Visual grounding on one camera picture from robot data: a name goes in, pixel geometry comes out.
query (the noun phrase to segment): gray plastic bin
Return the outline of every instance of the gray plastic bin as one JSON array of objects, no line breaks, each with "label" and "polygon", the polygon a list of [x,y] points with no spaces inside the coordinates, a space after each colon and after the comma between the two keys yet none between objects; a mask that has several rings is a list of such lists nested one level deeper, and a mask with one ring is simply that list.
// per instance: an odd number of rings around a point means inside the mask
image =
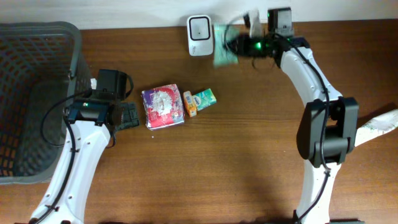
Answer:
[{"label": "gray plastic bin", "polygon": [[[67,22],[0,24],[0,184],[51,178],[62,147],[40,137],[40,122],[57,101],[89,89],[80,31]],[[63,144],[62,106],[44,134]]]}]

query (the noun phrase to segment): snack package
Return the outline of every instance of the snack package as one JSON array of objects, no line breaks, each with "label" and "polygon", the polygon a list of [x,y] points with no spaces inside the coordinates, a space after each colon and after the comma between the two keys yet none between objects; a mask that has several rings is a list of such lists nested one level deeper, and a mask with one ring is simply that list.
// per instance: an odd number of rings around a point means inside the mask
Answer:
[{"label": "snack package", "polygon": [[150,130],[184,123],[184,110],[176,84],[142,91]]},{"label": "snack package", "polygon": [[213,95],[211,89],[207,89],[203,92],[195,94],[193,96],[193,101],[195,102],[198,111],[205,109],[206,107],[217,103],[216,97]]},{"label": "snack package", "polygon": [[193,102],[192,95],[190,91],[186,91],[183,93],[185,109],[189,114],[189,117],[193,117],[197,115],[197,106]]}]

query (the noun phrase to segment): teal and white package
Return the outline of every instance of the teal and white package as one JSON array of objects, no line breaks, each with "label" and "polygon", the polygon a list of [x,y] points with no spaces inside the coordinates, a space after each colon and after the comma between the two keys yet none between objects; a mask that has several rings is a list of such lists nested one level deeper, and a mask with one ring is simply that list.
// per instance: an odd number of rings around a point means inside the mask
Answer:
[{"label": "teal and white package", "polygon": [[207,89],[203,92],[193,95],[193,101],[195,102],[198,111],[217,103],[216,97],[211,89]]}]

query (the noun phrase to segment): table surface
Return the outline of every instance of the table surface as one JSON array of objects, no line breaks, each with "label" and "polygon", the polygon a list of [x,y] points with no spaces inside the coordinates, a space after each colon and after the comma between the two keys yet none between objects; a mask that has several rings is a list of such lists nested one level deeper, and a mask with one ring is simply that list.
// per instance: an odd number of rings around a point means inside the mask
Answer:
[{"label": "table surface", "polygon": [[[296,23],[332,85],[359,103],[359,123],[398,104],[398,20]],[[119,132],[91,185],[85,223],[238,223],[290,218],[303,182],[295,135],[302,101],[271,59],[215,69],[191,57],[184,27],[84,30],[91,72],[134,79],[128,101],[141,126]],[[157,131],[145,127],[141,91],[176,83],[211,88],[217,104]],[[335,181],[332,219],[398,220],[398,131],[348,155]],[[0,186],[1,223],[27,222],[48,184]]]}]

